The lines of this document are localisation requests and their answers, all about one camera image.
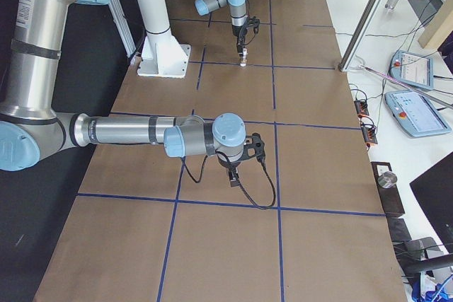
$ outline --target white object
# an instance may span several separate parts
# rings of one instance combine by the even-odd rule
[[[183,78],[190,46],[180,45],[172,36],[165,0],[138,0],[138,3],[147,30],[138,74]]]

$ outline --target cable connector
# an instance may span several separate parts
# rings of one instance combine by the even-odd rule
[[[360,128],[362,129],[363,139],[365,140],[365,144],[367,147],[377,145],[377,138],[376,138],[376,127],[369,127],[368,124],[361,124]]]
[[[354,100],[355,112],[359,118],[369,117],[368,104],[366,100]]]

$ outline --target wooden block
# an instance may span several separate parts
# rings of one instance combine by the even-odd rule
[[[444,2],[418,42],[425,49],[437,49],[453,31],[453,0]]]

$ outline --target screen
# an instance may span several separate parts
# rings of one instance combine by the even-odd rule
[[[453,253],[453,153],[411,183],[412,192],[431,226]]]
[[[423,96],[415,92],[405,92],[395,93],[394,98],[418,132],[436,131],[445,128],[437,113],[432,111]]]

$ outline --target robotic arm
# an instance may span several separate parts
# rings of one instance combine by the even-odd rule
[[[253,34],[258,34],[260,20],[250,18],[247,13],[246,0],[195,0],[195,8],[201,16],[207,15],[228,4],[233,35],[236,37],[236,49],[240,57],[240,65],[247,65],[246,36],[248,29],[253,29]]]
[[[231,185],[241,186],[236,170],[240,162],[257,158],[265,168],[263,141],[258,134],[246,136],[245,124],[235,114],[205,122],[198,116],[89,117],[54,112],[51,104],[64,24],[68,6],[75,1],[108,3],[20,0],[6,97],[0,103],[0,170],[22,170],[59,151],[87,144],[163,144],[170,157],[216,155],[228,170]],[[231,12],[236,13],[240,35],[240,28],[247,23],[247,16],[240,15],[245,4],[228,2]],[[165,39],[172,38],[168,30],[149,33],[151,44],[165,44]]]

